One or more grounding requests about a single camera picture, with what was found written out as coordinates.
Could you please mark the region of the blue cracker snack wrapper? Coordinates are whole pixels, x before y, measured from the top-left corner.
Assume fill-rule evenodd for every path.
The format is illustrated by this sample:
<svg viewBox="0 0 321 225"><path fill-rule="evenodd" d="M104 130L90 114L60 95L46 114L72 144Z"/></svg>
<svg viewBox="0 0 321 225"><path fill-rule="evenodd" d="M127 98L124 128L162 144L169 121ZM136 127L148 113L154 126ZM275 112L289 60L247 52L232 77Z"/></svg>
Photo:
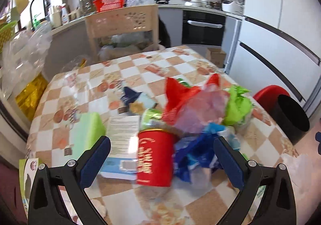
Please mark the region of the blue cracker snack wrapper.
<svg viewBox="0 0 321 225"><path fill-rule="evenodd" d="M148 94L137 92L127 86L123 88L121 100L132 115L142 115L146 110L157 106L157 103Z"/></svg>

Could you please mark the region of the black built-in oven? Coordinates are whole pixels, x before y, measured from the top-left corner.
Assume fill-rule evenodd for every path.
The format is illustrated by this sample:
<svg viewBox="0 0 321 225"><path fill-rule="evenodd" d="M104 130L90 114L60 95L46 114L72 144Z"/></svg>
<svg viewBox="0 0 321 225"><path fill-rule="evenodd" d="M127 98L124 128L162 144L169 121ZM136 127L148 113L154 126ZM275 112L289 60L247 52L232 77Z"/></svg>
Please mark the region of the black built-in oven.
<svg viewBox="0 0 321 225"><path fill-rule="evenodd" d="M184 10L182 44L221 46L225 23L224 15Z"/></svg>

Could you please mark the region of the blue plastic bag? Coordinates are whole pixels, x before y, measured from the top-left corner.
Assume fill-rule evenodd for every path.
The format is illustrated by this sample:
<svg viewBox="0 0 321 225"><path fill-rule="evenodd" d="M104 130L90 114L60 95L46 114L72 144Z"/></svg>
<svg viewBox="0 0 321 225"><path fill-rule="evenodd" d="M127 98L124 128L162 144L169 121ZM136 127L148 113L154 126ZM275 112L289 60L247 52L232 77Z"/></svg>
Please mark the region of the blue plastic bag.
<svg viewBox="0 0 321 225"><path fill-rule="evenodd" d="M234 150L240 150L241 143L231 128L210 123L197 136L189 136L175 143L174 174L187 183L193 183L192 172L198 168L209 168L212 172L222 169L214 152L214 140L224 137Z"/></svg>

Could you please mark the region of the red pink plastic bag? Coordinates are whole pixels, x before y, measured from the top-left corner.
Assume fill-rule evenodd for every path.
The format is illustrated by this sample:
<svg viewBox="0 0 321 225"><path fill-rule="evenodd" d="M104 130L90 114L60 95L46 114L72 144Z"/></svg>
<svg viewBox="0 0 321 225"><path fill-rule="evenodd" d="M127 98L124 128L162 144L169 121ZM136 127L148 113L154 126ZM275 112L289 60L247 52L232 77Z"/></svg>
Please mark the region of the red pink plastic bag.
<svg viewBox="0 0 321 225"><path fill-rule="evenodd" d="M221 124L226 116L230 94L220 88L220 80L220 75L215 73L203 86L187 87L174 78L167 78L167 104L162 121L190 134L201 133L210 123Z"/></svg>

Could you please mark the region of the red paper cup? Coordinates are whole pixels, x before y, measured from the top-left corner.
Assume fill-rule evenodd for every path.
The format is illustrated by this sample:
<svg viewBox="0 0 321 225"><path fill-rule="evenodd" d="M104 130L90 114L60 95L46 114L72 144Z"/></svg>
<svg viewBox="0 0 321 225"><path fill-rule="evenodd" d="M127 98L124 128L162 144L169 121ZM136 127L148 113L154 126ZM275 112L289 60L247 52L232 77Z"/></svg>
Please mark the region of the red paper cup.
<svg viewBox="0 0 321 225"><path fill-rule="evenodd" d="M178 139L177 135L163 129L146 129L138 133L138 184L171 186L174 144Z"/></svg>

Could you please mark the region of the white blue paper box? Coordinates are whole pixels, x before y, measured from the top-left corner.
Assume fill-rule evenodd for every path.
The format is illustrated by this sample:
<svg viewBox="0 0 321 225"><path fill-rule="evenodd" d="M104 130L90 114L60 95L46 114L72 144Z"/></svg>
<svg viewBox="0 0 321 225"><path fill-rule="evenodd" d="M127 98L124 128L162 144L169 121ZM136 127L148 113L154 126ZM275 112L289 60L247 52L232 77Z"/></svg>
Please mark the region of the white blue paper box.
<svg viewBox="0 0 321 225"><path fill-rule="evenodd" d="M100 169L104 178L137 179L139 116L117 116L108 120L106 136L111 151Z"/></svg>

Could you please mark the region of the white refrigerator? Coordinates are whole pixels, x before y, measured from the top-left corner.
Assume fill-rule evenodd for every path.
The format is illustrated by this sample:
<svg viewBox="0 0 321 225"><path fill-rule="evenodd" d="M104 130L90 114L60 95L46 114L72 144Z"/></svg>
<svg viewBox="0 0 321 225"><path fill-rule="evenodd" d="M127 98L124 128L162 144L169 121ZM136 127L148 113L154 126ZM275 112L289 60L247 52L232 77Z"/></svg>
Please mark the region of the white refrigerator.
<svg viewBox="0 0 321 225"><path fill-rule="evenodd" d="M245 0L229 75L251 93L281 86L309 118L319 116L320 2Z"/></svg>

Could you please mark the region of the cardboard box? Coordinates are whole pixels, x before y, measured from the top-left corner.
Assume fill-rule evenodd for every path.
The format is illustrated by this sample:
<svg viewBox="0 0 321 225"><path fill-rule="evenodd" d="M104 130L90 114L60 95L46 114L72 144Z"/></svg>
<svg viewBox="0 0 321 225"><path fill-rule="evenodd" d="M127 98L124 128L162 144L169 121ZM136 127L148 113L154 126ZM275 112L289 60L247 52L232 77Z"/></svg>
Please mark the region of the cardboard box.
<svg viewBox="0 0 321 225"><path fill-rule="evenodd" d="M224 67L226 53L221 48L210 47L206 50L206 59L216 65L218 68Z"/></svg>

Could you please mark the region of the white rice cooker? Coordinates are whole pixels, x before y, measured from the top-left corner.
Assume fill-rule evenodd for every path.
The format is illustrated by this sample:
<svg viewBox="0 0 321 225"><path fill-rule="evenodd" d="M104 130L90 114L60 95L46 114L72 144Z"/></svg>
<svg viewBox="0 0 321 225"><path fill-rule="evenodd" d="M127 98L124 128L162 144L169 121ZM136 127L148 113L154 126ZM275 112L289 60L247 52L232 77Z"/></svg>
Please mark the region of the white rice cooker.
<svg viewBox="0 0 321 225"><path fill-rule="evenodd" d="M244 13L244 6L234 0L224 0L221 4L221 8L227 13L233 13L237 15L243 15Z"/></svg>

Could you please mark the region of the clear plastic bags pile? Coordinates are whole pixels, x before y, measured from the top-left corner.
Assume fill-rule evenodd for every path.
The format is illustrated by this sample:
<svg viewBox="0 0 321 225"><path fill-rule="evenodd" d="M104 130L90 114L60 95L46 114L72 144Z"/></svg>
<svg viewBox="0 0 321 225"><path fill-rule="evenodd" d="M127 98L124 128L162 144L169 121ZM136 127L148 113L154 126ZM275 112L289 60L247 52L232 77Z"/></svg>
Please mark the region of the clear plastic bags pile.
<svg viewBox="0 0 321 225"><path fill-rule="evenodd" d="M5 99L18 95L41 73L51 42L51 23L43 21L34 32L24 30L5 43L1 67L1 90Z"/></svg>

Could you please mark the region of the green sponge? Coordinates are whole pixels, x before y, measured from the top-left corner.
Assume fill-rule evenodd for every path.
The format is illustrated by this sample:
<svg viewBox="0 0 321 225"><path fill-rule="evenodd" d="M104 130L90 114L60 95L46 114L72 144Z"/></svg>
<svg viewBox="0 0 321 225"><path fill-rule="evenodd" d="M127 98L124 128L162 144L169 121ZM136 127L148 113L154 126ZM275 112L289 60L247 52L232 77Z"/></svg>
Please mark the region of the green sponge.
<svg viewBox="0 0 321 225"><path fill-rule="evenodd" d="M79 121L70 130L72 158L78 160L84 151L91 149L105 134L106 127L98 112L80 114Z"/></svg>

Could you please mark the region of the red stool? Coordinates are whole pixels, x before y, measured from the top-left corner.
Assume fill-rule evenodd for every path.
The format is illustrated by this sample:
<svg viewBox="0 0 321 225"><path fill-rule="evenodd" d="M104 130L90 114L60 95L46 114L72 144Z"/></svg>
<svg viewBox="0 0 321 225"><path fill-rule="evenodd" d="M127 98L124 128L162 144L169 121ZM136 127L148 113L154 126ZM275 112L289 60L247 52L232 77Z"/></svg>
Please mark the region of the red stool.
<svg viewBox="0 0 321 225"><path fill-rule="evenodd" d="M265 111L270 114L277 103L279 95L290 94L281 86L269 85L260 91L258 91L253 98L265 109Z"/></svg>

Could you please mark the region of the green plastic bag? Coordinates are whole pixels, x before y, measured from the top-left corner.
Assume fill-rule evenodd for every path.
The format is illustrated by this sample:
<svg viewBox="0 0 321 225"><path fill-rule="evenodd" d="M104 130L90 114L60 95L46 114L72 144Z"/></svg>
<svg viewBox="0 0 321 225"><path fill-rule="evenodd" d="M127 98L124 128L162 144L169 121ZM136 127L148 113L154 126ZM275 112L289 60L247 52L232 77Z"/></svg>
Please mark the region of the green plastic bag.
<svg viewBox="0 0 321 225"><path fill-rule="evenodd" d="M239 85L232 85L228 91L230 94L225 107L223 125L233 126L245 123L247 116L252 112L253 104L246 96L250 91Z"/></svg>

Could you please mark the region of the black kitchen faucet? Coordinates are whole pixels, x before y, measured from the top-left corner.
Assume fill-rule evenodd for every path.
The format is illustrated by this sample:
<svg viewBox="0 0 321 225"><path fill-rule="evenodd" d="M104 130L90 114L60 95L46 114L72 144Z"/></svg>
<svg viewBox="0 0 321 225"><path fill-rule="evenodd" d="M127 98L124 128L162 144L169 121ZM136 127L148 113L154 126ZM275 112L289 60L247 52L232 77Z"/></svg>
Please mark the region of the black kitchen faucet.
<svg viewBox="0 0 321 225"><path fill-rule="evenodd" d="M49 21L49 0L32 0L29 5L31 30L35 31L43 21Z"/></svg>

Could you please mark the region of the beige plastic chair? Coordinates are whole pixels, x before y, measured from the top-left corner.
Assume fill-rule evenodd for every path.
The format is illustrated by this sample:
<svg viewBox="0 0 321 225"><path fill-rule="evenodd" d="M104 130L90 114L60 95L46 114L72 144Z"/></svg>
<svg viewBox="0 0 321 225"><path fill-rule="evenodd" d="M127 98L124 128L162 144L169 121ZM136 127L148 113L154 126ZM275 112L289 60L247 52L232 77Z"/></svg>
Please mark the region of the beige plastic chair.
<svg viewBox="0 0 321 225"><path fill-rule="evenodd" d="M152 32L152 49L159 49L158 5L124 7L94 13L84 18L92 58L99 60L98 38L133 32Z"/></svg>

